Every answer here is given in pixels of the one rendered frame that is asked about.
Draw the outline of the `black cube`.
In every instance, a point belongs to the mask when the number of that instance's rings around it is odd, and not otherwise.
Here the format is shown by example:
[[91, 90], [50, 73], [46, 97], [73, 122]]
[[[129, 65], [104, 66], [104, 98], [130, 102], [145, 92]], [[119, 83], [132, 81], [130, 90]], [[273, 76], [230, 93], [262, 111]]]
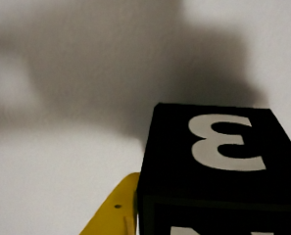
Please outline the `black cube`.
[[291, 235], [291, 139], [271, 109], [158, 103], [139, 235]]

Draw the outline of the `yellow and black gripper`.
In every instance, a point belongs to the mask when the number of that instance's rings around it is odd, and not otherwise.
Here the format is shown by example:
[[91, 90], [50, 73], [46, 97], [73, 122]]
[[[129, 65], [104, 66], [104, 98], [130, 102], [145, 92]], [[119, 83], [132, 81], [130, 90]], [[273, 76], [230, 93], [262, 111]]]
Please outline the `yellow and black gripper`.
[[136, 235], [137, 184], [140, 172], [128, 174], [109, 194], [78, 235]]

